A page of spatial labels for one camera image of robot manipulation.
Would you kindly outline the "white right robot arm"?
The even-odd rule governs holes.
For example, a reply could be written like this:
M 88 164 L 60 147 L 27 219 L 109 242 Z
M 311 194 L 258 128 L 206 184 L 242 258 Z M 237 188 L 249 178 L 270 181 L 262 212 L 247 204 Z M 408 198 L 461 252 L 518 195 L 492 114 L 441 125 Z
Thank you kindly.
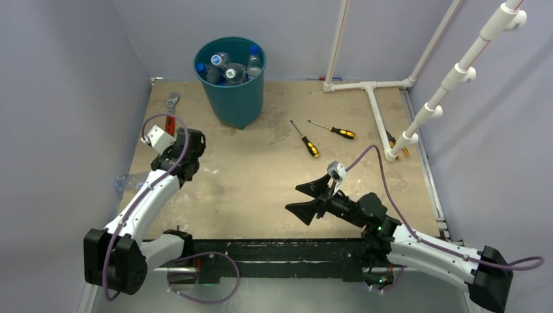
M 354 201 L 343 191 L 334 192 L 331 176 L 297 185 L 310 201 L 289 203 L 286 210 L 310 225 L 329 213 L 358 228 L 366 243 L 362 256 L 374 265 L 392 263 L 440 278 L 468 293 L 470 299 L 491 312 L 505 312 L 513 271 L 501 253 L 490 246 L 482 250 L 442 241 L 415 231 L 387 214 L 379 197 L 370 192 Z

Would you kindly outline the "clear bottle white cap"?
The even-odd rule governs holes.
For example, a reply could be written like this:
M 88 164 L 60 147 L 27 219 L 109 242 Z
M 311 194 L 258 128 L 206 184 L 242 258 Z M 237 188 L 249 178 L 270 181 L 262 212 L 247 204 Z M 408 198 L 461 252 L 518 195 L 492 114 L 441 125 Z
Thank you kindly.
M 231 63 L 230 56 L 226 52 L 218 52 L 211 56 L 210 62 L 219 70 L 224 70 Z

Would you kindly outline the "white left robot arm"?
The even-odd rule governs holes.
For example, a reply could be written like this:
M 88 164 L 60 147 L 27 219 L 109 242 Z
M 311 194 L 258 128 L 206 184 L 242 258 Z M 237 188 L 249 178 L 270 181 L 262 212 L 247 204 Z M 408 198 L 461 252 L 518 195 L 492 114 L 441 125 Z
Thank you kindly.
M 194 260 L 191 234 L 166 230 L 152 241 L 145 235 L 168 200 L 198 172 L 205 135 L 179 128 L 172 137 L 153 127 L 144 143 L 158 155 L 142 187 L 115 219 L 83 239 L 85 281 L 127 295 L 135 294 L 153 269 L 169 261 L 185 267 Z

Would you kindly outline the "Pepsi bottle blue cap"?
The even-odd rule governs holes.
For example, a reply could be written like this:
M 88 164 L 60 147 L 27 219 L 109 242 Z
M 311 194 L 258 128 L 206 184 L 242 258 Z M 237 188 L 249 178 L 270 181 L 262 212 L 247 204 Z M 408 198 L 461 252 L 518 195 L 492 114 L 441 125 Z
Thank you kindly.
M 249 57 L 247 63 L 248 81 L 255 79 L 263 72 L 263 61 L 261 48 L 255 44 L 249 47 Z

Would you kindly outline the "clear bottle red white label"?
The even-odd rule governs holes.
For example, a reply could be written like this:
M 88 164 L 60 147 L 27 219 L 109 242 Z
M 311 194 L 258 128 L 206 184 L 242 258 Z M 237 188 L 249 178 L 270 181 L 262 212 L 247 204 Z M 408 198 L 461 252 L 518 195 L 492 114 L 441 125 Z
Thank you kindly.
M 239 85 L 247 81 L 247 68 L 239 63 L 229 63 L 224 69 L 228 85 Z

